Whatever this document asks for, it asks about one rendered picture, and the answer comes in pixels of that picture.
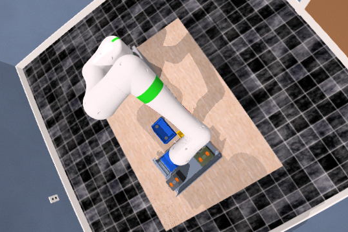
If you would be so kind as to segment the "blue bin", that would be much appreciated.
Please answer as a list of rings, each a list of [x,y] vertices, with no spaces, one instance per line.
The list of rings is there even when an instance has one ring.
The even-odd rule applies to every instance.
[[[158,125],[159,128],[156,128],[156,125]],[[151,127],[164,144],[170,142],[177,135],[163,118],[159,118]],[[165,139],[166,136],[168,137],[167,140]]]

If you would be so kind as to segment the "yellow bin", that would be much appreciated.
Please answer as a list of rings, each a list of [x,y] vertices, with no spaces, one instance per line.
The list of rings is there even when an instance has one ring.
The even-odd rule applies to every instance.
[[[177,134],[180,138],[182,138],[184,136],[184,134],[180,130],[177,132]]]

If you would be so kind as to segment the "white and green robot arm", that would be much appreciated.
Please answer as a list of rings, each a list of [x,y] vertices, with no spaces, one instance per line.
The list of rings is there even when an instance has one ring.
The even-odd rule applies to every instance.
[[[86,81],[83,107],[90,117],[111,117],[132,94],[185,134],[170,147],[169,158],[174,164],[187,164],[210,141],[209,127],[190,113],[120,38],[105,38],[84,65],[82,74]]]

